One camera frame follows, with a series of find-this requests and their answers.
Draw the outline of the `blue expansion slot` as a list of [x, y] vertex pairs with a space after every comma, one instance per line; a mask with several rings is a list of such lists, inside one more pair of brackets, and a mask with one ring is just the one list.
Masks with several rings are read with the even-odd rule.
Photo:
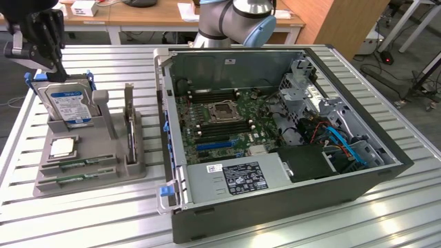
[[211, 144], [199, 144], [195, 145], [197, 151], [210, 150], [210, 149], [221, 149], [221, 148], [229, 148], [233, 146], [233, 141], [225, 141], [225, 142], [215, 142]]

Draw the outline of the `black wheeled stand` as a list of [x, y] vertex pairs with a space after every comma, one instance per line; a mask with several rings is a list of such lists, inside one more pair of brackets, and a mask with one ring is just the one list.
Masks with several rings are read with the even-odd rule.
[[430, 80], [428, 77], [431, 74], [438, 70], [441, 66], [441, 50], [430, 62], [423, 67], [422, 71], [414, 74], [412, 72], [412, 80], [411, 80], [411, 87], [408, 88], [404, 96], [400, 98], [399, 101], [394, 102], [395, 107], [399, 109], [402, 108], [406, 103], [410, 102], [410, 98], [426, 98], [428, 99], [428, 103], [424, 106], [424, 111], [430, 112], [436, 108], [436, 104], [441, 103], [441, 97], [436, 96], [438, 94], [438, 81]]

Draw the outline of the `hard disk blue label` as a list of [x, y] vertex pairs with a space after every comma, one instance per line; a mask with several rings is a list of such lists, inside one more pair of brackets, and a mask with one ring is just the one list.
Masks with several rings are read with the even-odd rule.
[[50, 121], [62, 121], [69, 129], [93, 125], [91, 118], [99, 112], [91, 101], [94, 87], [86, 79], [62, 83], [35, 81], [31, 86]]

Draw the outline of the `white paper stack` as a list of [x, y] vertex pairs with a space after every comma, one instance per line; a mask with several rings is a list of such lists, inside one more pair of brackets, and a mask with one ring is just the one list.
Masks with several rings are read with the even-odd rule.
[[198, 14], [194, 12], [193, 3], [177, 3], [177, 8], [183, 22], [198, 22]]

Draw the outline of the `silver CPU chip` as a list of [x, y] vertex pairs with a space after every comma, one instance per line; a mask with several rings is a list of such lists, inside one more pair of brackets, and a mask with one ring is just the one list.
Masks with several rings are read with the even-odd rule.
[[65, 157], [73, 153], [74, 139], [71, 137], [51, 140], [49, 158]]

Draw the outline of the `white device red button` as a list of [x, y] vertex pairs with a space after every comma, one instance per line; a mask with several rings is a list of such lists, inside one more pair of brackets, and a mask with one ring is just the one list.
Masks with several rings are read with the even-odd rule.
[[358, 48], [358, 51], [354, 53], [354, 55], [368, 55], [371, 54], [376, 47], [380, 45], [383, 40], [383, 36], [374, 30], [371, 30], [366, 37], [364, 40], [360, 43], [360, 46]]

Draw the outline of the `silver disk bay cage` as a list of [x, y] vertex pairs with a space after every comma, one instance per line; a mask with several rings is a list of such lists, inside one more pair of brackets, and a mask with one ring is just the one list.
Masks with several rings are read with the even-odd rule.
[[297, 117], [323, 116], [327, 95], [316, 83], [316, 69], [307, 58], [291, 62], [278, 85], [278, 95], [286, 111]]

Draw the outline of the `grey power supply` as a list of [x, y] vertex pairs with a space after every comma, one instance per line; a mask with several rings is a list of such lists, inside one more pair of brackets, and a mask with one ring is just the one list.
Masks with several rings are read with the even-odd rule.
[[289, 173], [277, 153], [189, 165], [187, 200], [207, 205], [271, 193], [293, 185]]

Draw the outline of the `wooden desk white legs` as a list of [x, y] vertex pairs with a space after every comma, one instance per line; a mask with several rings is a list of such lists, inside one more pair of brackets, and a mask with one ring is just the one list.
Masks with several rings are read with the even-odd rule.
[[110, 44], [107, 33], [110, 7], [97, 7], [94, 16], [73, 15], [70, 4], [62, 3], [65, 11], [65, 42], [66, 44]]
[[[106, 32], [111, 45], [121, 45], [121, 32], [195, 32], [197, 23], [183, 22], [178, 12], [177, 3], [190, 3], [190, 0], [158, 0], [153, 7], [135, 8], [123, 3], [117, 3], [109, 7], [109, 20]], [[285, 20], [277, 19], [274, 32], [286, 33], [285, 37], [275, 35], [283, 44], [294, 44], [301, 28], [305, 27], [303, 21], [295, 15]]]

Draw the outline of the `brown wooden cabinet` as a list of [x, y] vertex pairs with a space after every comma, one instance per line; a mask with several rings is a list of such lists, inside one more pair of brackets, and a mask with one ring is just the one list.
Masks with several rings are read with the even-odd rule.
[[328, 44], [350, 60], [390, 0], [282, 0], [303, 21], [295, 44]]

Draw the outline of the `black rounded desk object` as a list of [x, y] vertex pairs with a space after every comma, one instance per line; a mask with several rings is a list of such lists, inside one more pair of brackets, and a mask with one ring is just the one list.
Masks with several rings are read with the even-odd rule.
[[123, 4], [134, 8], [147, 8], [157, 4], [157, 0], [123, 0]]

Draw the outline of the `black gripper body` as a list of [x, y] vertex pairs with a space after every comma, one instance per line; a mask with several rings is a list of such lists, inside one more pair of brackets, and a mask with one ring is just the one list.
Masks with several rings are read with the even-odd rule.
[[57, 3], [58, 0], [0, 0], [6, 32], [38, 34], [45, 27], [45, 11]]

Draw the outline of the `silver chipset heatsink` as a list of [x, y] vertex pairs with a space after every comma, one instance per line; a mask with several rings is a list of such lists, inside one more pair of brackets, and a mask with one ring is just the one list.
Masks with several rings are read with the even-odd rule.
[[247, 156], [255, 156], [267, 154], [267, 148], [265, 145], [253, 145], [247, 147]]

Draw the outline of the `graphics card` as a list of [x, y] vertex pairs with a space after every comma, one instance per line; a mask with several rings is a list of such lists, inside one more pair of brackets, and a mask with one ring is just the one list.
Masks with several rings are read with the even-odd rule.
[[125, 100], [125, 126], [127, 132], [127, 154], [126, 154], [126, 163], [134, 164], [137, 162], [135, 158], [135, 114], [133, 107], [133, 85], [126, 83], [123, 89], [123, 100]]

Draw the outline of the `green RAM stick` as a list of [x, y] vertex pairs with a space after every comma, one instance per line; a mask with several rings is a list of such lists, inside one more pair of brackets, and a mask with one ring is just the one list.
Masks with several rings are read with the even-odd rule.
[[59, 184], [67, 184], [83, 180], [97, 179], [99, 178], [99, 176], [105, 176], [105, 175], [106, 175], [105, 173], [81, 174], [81, 175], [57, 178], [54, 181]]
[[83, 166], [87, 166], [87, 165], [95, 165], [95, 164], [107, 162], [111, 159], [113, 158], [105, 158], [105, 157], [91, 158], [91, 159], [78, 160], [78, 161], [73, 161], [73, 162], [59, 163], [58, 167], [61, 169], [83, 167]]

